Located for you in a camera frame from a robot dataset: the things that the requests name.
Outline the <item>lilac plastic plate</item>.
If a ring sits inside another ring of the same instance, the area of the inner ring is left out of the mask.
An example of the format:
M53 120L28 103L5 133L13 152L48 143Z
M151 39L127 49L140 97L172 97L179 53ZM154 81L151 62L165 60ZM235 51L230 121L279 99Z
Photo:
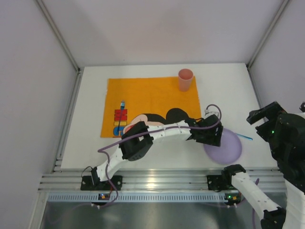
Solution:
M231 130L224 128L220 146L203 145L208 157L221 165L230 165L236 162L242 154L242 143L239 137Z

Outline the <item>blue plastic spoon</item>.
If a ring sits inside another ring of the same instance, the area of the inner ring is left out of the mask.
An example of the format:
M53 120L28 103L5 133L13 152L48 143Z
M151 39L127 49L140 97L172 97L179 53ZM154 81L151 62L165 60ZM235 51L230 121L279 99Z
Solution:
M250 141L253 141L253 138L251 137L248 137L248 136L245 136L245 135L242 135L242 134L238 134L238 133L235 133L238 137L242 137L242 138L245 138L247 140L250 140Z

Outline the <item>orange Mickey Mouse cloth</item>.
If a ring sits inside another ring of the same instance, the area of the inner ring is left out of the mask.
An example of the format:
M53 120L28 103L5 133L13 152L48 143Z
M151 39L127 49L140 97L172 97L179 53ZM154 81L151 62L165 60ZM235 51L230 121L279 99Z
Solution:
M125 101L117 134L121 101ZM109 79L100 136L119 137L141 117L150 125L171 124L202 116L196 79L187 92L179 90L178 77Z

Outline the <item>pink plastic cup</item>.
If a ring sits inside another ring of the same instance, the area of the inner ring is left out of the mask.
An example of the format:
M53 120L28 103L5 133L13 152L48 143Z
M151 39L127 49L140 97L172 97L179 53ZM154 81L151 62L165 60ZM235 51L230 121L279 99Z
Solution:
M193 72L190 69L181 69L178 72L178 84L181 92L189 90L193 80Z

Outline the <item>blue plastic fork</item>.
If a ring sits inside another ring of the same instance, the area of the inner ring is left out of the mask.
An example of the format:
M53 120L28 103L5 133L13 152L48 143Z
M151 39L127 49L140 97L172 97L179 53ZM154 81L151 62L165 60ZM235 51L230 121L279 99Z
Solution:
M119 135L120 133L120 124L121 124L121 119L122 119L122 112L125 109L125 101L122 100L120 104L120 116L119 116L119 122L118 122L118 129L117 129L117 134Z

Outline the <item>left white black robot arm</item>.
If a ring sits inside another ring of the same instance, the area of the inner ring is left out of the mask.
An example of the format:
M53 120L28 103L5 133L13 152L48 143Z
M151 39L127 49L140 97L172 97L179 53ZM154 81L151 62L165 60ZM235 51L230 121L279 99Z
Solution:
M136 123L127 131L121 140L104 146L98 150L106 155L104 163L91 169L94 185L110 180L113 175L127 162L142 159L153 144L163 141L194 140L197 143L217 146L221 145L223 132L222 111L217 112L206 108L205 116L199 119L187 118L173 124L148 125L144 121Z

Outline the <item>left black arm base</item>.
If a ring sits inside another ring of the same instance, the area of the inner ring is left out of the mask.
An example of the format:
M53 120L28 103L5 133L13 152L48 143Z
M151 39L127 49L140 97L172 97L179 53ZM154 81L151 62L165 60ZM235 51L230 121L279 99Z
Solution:
M111 182L116 187L118 191L122 188L122 176L113 176L111 178ZM100 182L93 182L91 176L83 176L81 180L81 188L82 191L112 191L114 190L113 186L110 184L108 180Z

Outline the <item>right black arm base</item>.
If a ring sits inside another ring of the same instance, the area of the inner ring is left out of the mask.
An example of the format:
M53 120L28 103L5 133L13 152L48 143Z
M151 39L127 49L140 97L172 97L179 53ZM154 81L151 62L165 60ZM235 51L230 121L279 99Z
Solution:
M208 190L215 192L236 190L222 175L207 175L206 178Z

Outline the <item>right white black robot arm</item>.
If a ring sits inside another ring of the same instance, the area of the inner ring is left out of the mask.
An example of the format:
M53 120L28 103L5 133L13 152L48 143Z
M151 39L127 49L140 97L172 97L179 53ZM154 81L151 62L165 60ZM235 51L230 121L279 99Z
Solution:
M251 205L263 229L305 227L305 105L300 113L288 113L278 102L250 111L249 124L261 119L257 134L269 144L277 170L259 187L241 165L222 171L224 182L237 189Z

